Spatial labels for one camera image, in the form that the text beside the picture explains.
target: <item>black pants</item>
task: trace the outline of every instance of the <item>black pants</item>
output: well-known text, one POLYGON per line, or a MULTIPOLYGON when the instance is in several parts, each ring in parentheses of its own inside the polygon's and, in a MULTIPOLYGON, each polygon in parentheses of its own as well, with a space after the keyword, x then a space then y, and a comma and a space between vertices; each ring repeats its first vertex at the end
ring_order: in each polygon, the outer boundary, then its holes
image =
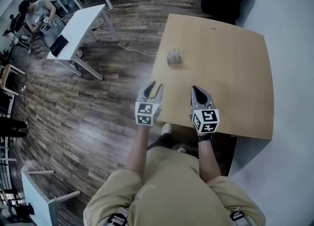
POLYGON ((13 130, 13 128, 27 128, 25 122, 14 120, 12 118, 0 117, 0 136, 3 137, 26 137, 25 132, 13 130))
POLYGON ((175 143, 176 142, 171 139, 171 134, 165 133, 162 136, 160 136, 154 143, 152 143, 147 150, 150 150, 154 147, 164 147, 172 149, 175 143))
POLYGON ((30 49, 30 45, 24 43, 22 40, 19 39, 18 43, 16 44, 16 46, 21 47, 21 48, 26 48, 27 50, 30 49))

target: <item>wooden floor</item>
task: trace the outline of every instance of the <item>wooden floor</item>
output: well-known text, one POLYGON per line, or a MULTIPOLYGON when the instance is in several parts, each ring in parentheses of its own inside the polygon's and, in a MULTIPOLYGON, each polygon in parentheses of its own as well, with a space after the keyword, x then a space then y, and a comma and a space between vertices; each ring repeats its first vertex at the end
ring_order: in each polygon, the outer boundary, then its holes
MULTIPOLYGON (((90 5, 104 0, 90 0, 90 5)), ((111 0, 110 21, 129 49, 156 54, 169 13, 205 16, 198 0, 111 0)), ((29 138, 17 139, 10 150, 14 185, 22 191, 20 169, 55 170, 37 182, 49 198, 75 190, 81 196, 58 205, 60 225, 82 225, 82 212, 110 173, 123 167, 136 132, 134 104, 140 85, 150 78, 154 57, 130 52, 112 41, 110 34, 96 31, 95 42, 87 36, 81 49, 83 60, 104 76, 103 81, 79 68, 78 77, 55 61, 44 60, 34 81, 16 99, 13 116, 29 122, 29 138)), ((13 64, 27 70, 27 79, 15 77, 20 91, 48 49, 41 41, 32 45, 32 56, 15 48, 13 64)), ((154 126, 150 141, 161 131, 154 126)), ((196 141, 193 129, 175 127, 178 142, 196 141)), ((214 145, 222 172, 229 171, 235 142, 214 145)))

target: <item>white cable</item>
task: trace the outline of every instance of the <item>white cable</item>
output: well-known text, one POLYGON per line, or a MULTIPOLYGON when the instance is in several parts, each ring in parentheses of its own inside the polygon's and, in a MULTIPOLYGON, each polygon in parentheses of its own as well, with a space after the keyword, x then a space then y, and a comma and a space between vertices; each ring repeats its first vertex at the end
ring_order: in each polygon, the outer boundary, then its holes
POLYGON ((35 73, 36 73, 36 71, 37 71, 37 68, 38 68, 39 65, 42 63, 42 61, 43 61, 45 58, 47 58, 47 57, 48 57, 48 54, 47 54, 45 57, 43 57, 43 58, 41 59, 41 61, 38 63, 38 65, 36 66, 35 71, 34 71, 34 73, 33 73, 33 77, 31 78, 31 81, 30 81, 29 83, 27 83, 27 84, 22 88, 22 92, 26 89, 26 86, 27 86, 28 84, 30 84, 30 83, 34 80, 34 76, 35 76, 35 73))
POLYGON ((102 32, 107 32, 107 31, 104 31, 104 30, 100 30, 100 29, 98 28, 98 22, 97 22, 97 29, 98 29, 99 31, 102 31, 102 32))
POLYGON ((149 54, 143 53, 143 52, 138 51, 138 50, 130 50, 130 49, 128 49, 128 48, 125 48, 125 47, 123 47, 123 46, 121 45, 121 40, 119 41, 119 46, 122 47, 122 48, 124 48, 124 49, 126 49, 126 50, 128 50, 128 51, 136 51, 136 52, 139 52, 139 53, 141 53, 141 54, 143 54, 143 55, 147 55, 147 56, 150 56, 150 57, 156 57, 156 55, 149 55, 149 54))

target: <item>beige sleeve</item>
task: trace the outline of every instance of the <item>beige sleeve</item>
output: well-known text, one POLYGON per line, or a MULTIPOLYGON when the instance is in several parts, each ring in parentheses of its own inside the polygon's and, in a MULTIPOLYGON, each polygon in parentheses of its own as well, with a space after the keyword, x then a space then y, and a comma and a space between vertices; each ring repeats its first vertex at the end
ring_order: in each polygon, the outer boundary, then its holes
POLYGON ((84 225, 98 226, 102 219, 113 215, 120 207, 129 207, 141 187, 142 180, 135 172, 113 172, 85 208, 84 225))
POLYGON ((225 176, 210 180, 207 185, 219 197, 227 210, 233 212, 237 207, 251 217, 257 226, 265 225, 265 216, 252 199, 235 183, 225 176))

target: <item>black wristband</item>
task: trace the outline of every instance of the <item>black wristband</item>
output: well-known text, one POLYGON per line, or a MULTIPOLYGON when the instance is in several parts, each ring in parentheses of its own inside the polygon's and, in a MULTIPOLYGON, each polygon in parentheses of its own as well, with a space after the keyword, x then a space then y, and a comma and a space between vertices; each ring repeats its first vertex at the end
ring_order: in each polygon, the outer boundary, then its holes
POLYGON ((212 135, 211 133, 205 134, 205 135, 199 135, 198 136, 198 142, 211 140, 211 135, 212 135))

